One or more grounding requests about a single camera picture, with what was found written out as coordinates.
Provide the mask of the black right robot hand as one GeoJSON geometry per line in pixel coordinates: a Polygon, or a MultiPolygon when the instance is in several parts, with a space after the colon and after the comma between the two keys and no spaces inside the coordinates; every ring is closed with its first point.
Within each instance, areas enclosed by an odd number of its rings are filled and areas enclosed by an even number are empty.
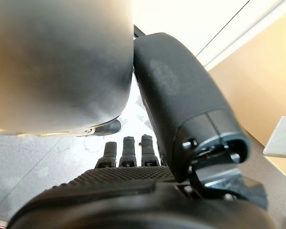
{"type": "Polygon", "coordinates": [[[273,229],[262,184],[238,164],[249,141],[198,60],[165,33],[134,40],[134,73],[155,136],[123,154],[107,142],[94,169],[48,189],[10,220],[10,229],[273,229]]]}

